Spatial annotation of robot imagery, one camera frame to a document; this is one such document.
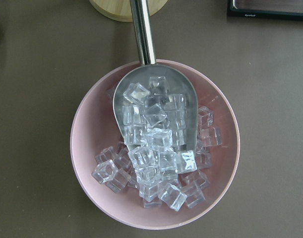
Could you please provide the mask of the round wooden board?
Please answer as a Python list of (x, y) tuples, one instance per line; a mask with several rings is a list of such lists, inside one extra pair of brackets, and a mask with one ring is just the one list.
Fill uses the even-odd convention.
[[(119, 22), (132, 22), (129, 0), (89, 0), (103, 16)], [(159, 12), (167, 0), (148, 0), (149, 15)]]

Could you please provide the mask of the black framed tray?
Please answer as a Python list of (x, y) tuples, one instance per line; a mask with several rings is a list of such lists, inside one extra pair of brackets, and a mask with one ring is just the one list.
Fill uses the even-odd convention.
[(303, 21), (303, 0), (229, 0), (227, 15)]

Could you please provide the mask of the pink round bowl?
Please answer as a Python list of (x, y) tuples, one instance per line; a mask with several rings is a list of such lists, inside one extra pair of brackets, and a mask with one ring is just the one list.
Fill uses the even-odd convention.
[(76, 177), (90, 200), (111, 218), (140, 229), (165, 230), (191, 223), (208, 213), (225, 195), (235, 176), (240, 157), (240, 133), (234, 111), (222, 91), (203, 73), (185, 64), (161, 60), (183, 74), (196, 89), (198, 101), (214, 111), (214, 125), (221, 130), (222, 145), (211, 150), (212, 167), (204, 172), (210, 186), (204, 190), (205, 201), (192, 209), (179, 211), (167, 205), (145, 209), (138, 190), (127, 188), (114, 193), (93, 177), (95, 155), (116, 146), (120, 131), (114, 118), (107, 90), (138, 67), (138, 62), (120, 66), (99, 79), (81, 101), (71, 128), (70, 154)]

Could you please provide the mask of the metal ice scoop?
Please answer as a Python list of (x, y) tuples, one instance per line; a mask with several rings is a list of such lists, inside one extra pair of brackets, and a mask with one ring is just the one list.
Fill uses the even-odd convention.
[(146, 0), (131, 0), (130, 6), (141, 66), (127, 73), (118, 83), (114, 93), (113, 110), (121, 135), (124, 135), (122, 115), (123, 92), (125, 92), (131, 83), (140, 83), (146, 87), (149, 85), (148, 80), (150, 76), (165, 76), (172, 92), (184, 94), (186, 97), (186, 149), (195, 150), (197, 140), (198, 99), (194, 86), (180, 71), (171, 66), (156, 63), (148, 2)]

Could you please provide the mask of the clear ice cube pile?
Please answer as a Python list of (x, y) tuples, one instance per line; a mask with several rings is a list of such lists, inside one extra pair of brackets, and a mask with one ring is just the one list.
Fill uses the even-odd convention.
[(123, 94), (124, 136), (118, 148), (96, 155), (92, 177), (114, 193), (136, 188), (144, 208), (166, 204), (178, 211), (205, 201), (210, 181), (210, 147), (222, 144), (214, 113), (198, 110), (194, 150), (186, 149), (186, 96), (172, 94), (164, 76), (151, 76), (148, 86), (131, 84)]

